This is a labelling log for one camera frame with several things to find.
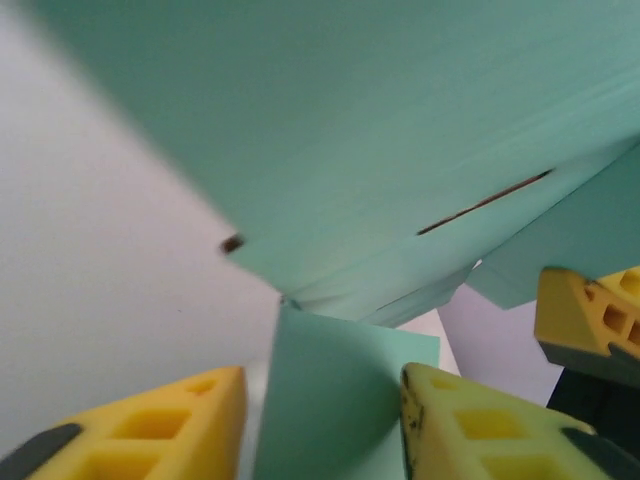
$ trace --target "square hole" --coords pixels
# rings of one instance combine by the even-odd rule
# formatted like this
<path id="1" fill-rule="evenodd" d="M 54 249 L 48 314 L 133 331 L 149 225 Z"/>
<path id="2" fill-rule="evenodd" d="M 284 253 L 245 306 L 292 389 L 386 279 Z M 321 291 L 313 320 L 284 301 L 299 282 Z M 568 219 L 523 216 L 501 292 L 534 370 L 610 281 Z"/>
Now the square hole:
<path id="1" fill-rule="evenodd" d="M 470 440 L 525 438 L 524 428 L 506 410 L 476 409 L 455 412 L 464 435 Z"/>
<path id="2" fill-rule="evenodd" d="M 631 332 L 629 332 L 629 341 L 640 346 L 640 323 L 633 322 L 633 327 L 631 327 Z"/>
<path id="3" fill-rule="evenodd" d="M 494 480 L 575 480 L 543 455 L 487 457 L 482 464 Z"/>
<path id="4" fill-rule="evenodd" d="M 148 453 L 100 452 L 91 455 L 70 480 L 142 480 L 158 460 Z"/>
<path id="5" fill-rule="evenodd" d="M 215 380 L 204 380 L 187 388 L 187 392 L 191 392 L 195 395 L 204 395 L 205 393 L 209 392 L 215 384 Z"/>
<path id="6" fill-rule="evenodd" d="M 453 383 L 442 380 L 441 378 L 432 378 L 431 385 L 438 390 L 457 390 L 457 387 Z"/>
<path id="7" fill-rule="evenodd" d="M 602 316 L 602 321 L 611 330 L 622 333 L 627 314 L 613 305 L 608 305 Z"/>
<path id="8" fill-rule="evenodd" d="M 640 296 L 640 276 L 632 270 L 627 270 L 620 279 L 622 289 L 631 295 Z"/>
<path id="9" fill-rule="evenodd" d="M 187 410 L 145 410 L 129 417 L 113 438 L 167 440 L 175 437 L 189 418 Z"/>
<path id="10" fill-rule="evenodd" d="M 593 299 L 596 297 L 596 293 L 588 287 L 584 287 L 584 294 L 590 302 L 593 302 Z"/>

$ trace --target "yellow plastic piece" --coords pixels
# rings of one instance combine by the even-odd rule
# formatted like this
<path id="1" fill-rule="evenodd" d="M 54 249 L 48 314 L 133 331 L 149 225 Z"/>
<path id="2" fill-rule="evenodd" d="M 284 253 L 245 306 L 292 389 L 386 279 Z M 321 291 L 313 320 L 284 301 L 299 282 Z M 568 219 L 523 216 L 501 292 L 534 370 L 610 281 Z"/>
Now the yellow plastic piece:
<path id="1" fill-rule="evenodd" d="M 614 343 L 640 358 L 640 305 L 619 295 L 626 272 L 606 277 L 605 284 L 589 282 L 570 270 L 545 269 L 538 284 L 535 336 L 551 343 L 610 356 Z"/>
<path id="2" fill-rule="evenodd" d="M 561 429 L 563 413 L 433 367 L 405 366 L 402 423 L 410 480 L 608 480 Z"/>
<path id="3" fill-rule="evenodd" d="M 640 309 L 640 266 L 602 277 L 598 283 Z"/>
<path id="4" fill-rule="evenodd" d="M 84 431 L 29 480 L 233 480 L 246 415 L 240 367 L 66 419 Z"/>

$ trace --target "white wall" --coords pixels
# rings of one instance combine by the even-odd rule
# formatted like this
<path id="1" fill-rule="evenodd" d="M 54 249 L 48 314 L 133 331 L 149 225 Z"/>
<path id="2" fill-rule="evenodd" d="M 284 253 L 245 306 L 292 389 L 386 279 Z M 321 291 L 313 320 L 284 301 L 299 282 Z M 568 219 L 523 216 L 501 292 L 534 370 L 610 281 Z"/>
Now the white wall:
<path id="1" fill-rule="evenodd" d="M 123 125 L 0 7 L 0 456 L 268 355 L 278 294 L 223 260 L 233 230 Z"/>
<path id="2" fill-rule="evenodd" d="M 546 405 L 562 368 L 533 336 L 534 303 L 500 310 L 463 285 L 438 312 L 461 375 Z"/>

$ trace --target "teal paper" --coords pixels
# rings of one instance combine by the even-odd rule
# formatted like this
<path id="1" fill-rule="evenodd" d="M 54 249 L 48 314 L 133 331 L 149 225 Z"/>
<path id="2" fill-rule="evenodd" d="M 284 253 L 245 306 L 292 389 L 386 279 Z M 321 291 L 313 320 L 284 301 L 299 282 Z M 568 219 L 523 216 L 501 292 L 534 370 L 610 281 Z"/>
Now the teal paper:
<path id="1" fill-rule="evenodd" d="M 405 480 L 402 366 L 438 365 L 439 338 L 284 305 L 274 343 L 255 480 Z"/>
<path id="2" fill-rule="evenodd" d="M 539 182 L 425 235 L 412 235 L 291 296 L 303 310 L 320 315 L 400 325 L 448 302 L 478 259 L 602 166 L 599 156 L 565 164 Z"/>
<path id="3" fill-rule="evenodd" d="M 491 252 L 469 276 L 511 308 L 536 298 L 545 267 L 590 279 L 640 264 L 640 147 L 636 147 Z"/>
<path id="4" fill-rule="evenodd" d="M 637 0 L 25 5 L 245 237 L 234 261 L 342 318 L 441 290 L 639 132 Z"/>

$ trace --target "yellow foam wedge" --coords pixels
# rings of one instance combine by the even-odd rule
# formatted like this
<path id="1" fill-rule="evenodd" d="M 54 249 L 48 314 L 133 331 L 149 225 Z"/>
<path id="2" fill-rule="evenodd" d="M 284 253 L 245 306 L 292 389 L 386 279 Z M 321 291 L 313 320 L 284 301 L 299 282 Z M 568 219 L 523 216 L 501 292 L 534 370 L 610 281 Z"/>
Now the yellow foam wedge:
<path id="1" fill-rule="evenodd" d="M 540 342 L 609 356 L 614 344 L 640 358 L 640 305 L 578 273 L 545 269 L 540 274 L 535 336 Z"/>
<path id="2" fill-rule="evenodd" d="M 563 433 L 593 433 L 565 414 L 426 365 L 402 374 L 410 480 L 607 480 Z"/>
<path id="3" fill-rule="evenodd" d="M 242 368 L 220 368 L 68 418 L 3 468 L 29 480 L 233 480 L 245 415 Z"/>

